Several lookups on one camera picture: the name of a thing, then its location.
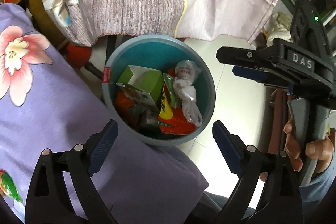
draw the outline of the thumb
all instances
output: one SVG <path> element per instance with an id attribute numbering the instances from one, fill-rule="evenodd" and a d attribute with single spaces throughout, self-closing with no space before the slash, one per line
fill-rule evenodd
<path id="1" fill-rule="evenodd" d="M 325 140 L 312 141 L 306 146 L 306 155 L 312 160 L 319 160 L 316 172 L 325 171 L 330 165 L 334 152 L 334 146 L 328 137 Z"/>

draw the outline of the floor tile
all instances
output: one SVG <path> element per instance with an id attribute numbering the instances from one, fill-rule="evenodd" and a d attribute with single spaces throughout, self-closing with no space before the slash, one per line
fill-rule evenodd
<path id="1" fill-rule="evenodd" d="M 80 72 L 85 77 L 84 82 L 89 86 L 90 90 L 93 94 L 98 98 L 101 99 L 102 96 L 102 85 L 101 80 L 94 76 L 92 73 L 87 71 L 84 67 L 80 69 Z"/>
<path id="2" fill-rule="evenodd" d="M 230 172 L 219 148 L 206 148 L 195 142 L 188 156 L 208 181 L 209 187 L 206 191 L 229 198 L 239 179 L 236 174 Z M 250 207 L 256 208 L 263 185 L 264 183 L 259 180 Z"/>
<path id="3" fill-rule="evenodd" d="M 210 122 L 208 123 L 206 128 L 196 137 L 196 142 L 207 148 L 217 146 L 214 138 L 212 137 L 212 125 L 215 121 L 221 119 L 221 116 L 219 114 L 220 113 L 216 111 L 215 106 L 214 114 L 212 115 Z"/>
<path id="4" fill-rule="evenodd" d="M 192 139 L 186 143 L 183 143 L 183 144 L 180 144 L 180 145 L 177 145 L 176 147 L 179 148 L 180 150 L 182 150 L 186 155 L 189 154 L 190 150 L 191 150 L 191 147 L 193 146 L 195 140 Z"/>
<path id="5" fill-rule="evenodd" d="M 265 103 L 264 85 L 235 76 L 231 65 L 224 67 L 216 91 L 216 115 L 230 133 L 239 135 L 246 145 L 258 143 Z"/>
<path id="6" fill-rule="evenodd" d="M 103 71 L 105 67 L 107 37 L 101 37 L 92 46 L 90 62 L 98 69 Z"/>
<path id="7" fill-rule="evenodd" d="M 255 49 L 253 45 L 250 45 L 246 42 L 246 40 L 239 39 L 236 37 L 232 37 L 229 35 L 221 35 L 217 39 L 223 41 L 223 46 L 227 47 L 235 47 L 235 48 L 246 48 L 246 49 Z"/>
<path id="8" fill-rule="evenodd" d="M 185 40 L 185 43 L 204 60 L 211 72 L 216 88 L 224 68 L 224 65 L 219 63 L 216 59 L 216 52 L 221 47 L 221 40 L 209 42 L 188 38 Z"/>

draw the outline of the handle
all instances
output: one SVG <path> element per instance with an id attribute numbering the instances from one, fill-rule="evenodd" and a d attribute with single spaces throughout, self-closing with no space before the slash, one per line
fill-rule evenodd
<path id="1" fill-rule="evenodd" d="M 310 184 L 315 172 L 317 160 L 306 157 L 305 147 L 311 141 L 325 139 L 330 110 L 311 104 L 304 98 L 289 100 L 288 108 L 292 116 L 294 135 L 301 148 L 300 157 L 303 162 L 303 167 L 297 177 L 299 185 L 306 187 Z"/>
<path id="2" fill-rule="evenodd" d="M 116 138 L 118 137 L 118 130 L 118 123 L 115 120 L 109 120 L 100 133 L 92 135 L 85 143 L 85 147 L 88 150 L 88 156 L 90 157 L 90 165 L 87 169 L 90 177 L 95 173 L 98 173 L 103 166 Z"/>
<path id="3" fill-rule="evenodd" d="M 230 134 L 223 123 L 218 120 L 212 126 L 212 136 L 220 149 L 231 173 L 239 178 L 243 174 L 242 159 L 245 144 L 237 135 Z"/>

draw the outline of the finger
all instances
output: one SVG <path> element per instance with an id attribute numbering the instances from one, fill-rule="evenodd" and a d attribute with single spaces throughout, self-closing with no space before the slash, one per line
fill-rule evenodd
<path id="1" fill-rule="evenodd" d="M 331 161 L 334 146 L 328 137 L 325 140 L 312 141 L 306 145 L 306 155 L 312 160 Z"/>
<path id="2" fill-rule="evenodd" d="M 299 143 L 294 138 L 292 134 L 287 134 L 286 136 L 286 145 L 287 151 L 294 159 L 297 159 L 301 153 Z"/>
<path id="3" fill-rule="evenodd" d="M 291 134 L 291 133 L 292 133 L 292 131 L 293 131 L 293 120 L 292 120 L 292 119 L 290 119 L 290 120 L 286 123 L 285 127 L 283 128 L 283 131 L 284 131 L 286 134 Z"/>
<path id="4" fill-rule="evenodd" d="M 288 152 L 288 150 L 287 150 L 286 147 L 285 147 L 284 150 L 288 154 L 288 157 L 289 157 L 289 159 L 291 161 L 291 164 L 292 164 L 292 167 L 293 167 L 294 171 L 300 172 L 301 169 L 302 169 L 302 166 L 303 166 L 301 158 L 294 159 L 294 157 Z"/>
<path id="5" fill-rule="evenodd" d="M 259 178 L 261 181 L 265 182 L 267 179 L 267 176 L 268 176 L 268 173 L 261 173 Z"/>
<path id="6" fill-rule="evenodd" d="M 318 160 L 316 164 L 315 172 L 316 173 L 324 172 L 329 167 L 330 162 L 331 162 L 331 158 L 330 160 Z"/>

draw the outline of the trash bin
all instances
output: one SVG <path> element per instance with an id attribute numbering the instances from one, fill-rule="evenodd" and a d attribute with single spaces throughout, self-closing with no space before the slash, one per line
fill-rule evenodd
<path id="1" fill-rule="evenodd" d="M 194 87 L 197 92 L 197 106 L 202 114 L 203 123 L 194 132 L 183 136 L 164 133 L 143 135 L 130 128 L 130 131 L 137 138 L 147 144 L 156 146 L 180 145 L 203 131 L 212 117 L 216 101 L 215 85 L 209 68 L 192 48 L 177 39 L 164 35 L 134 37 L 121 44 L 106 63 L 106 67 L 111 68 L 112 75 L 109 83 L 102 84 L 103 98 L 107 107 L 112 112 L 116 112 L 113 106 L 118 91 L 116 82 L 128 65 L 153 68 L 166 73 L 168 69 L 175 68 L 181 60 L 194 61 L 202 69 Z"/>

